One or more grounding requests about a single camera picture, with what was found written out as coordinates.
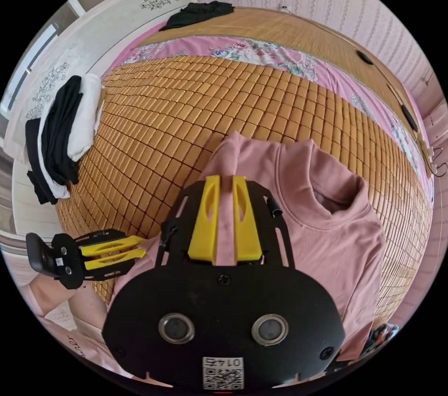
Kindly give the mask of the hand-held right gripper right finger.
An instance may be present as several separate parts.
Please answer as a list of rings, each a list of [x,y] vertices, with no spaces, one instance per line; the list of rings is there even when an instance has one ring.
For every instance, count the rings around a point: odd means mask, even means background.
[[[244,176],[233,176],[234,250],[237,262],[257,262],[262,249],[249,189]]]

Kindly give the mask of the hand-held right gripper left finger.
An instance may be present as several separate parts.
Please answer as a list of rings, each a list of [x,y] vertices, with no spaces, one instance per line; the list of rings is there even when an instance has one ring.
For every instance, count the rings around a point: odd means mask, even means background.
[[[188,248],[188,257],[193,261],[216,261],[219,197],[220,177],[206,177]]]

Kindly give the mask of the person's left hand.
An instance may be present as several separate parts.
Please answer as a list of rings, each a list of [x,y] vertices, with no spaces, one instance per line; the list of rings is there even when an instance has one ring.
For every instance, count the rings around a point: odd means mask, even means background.
[[[76,290],[65,288],[60,281],[42,274],[38,274],[29,287],[43,315],[47,315],[76,293]]]

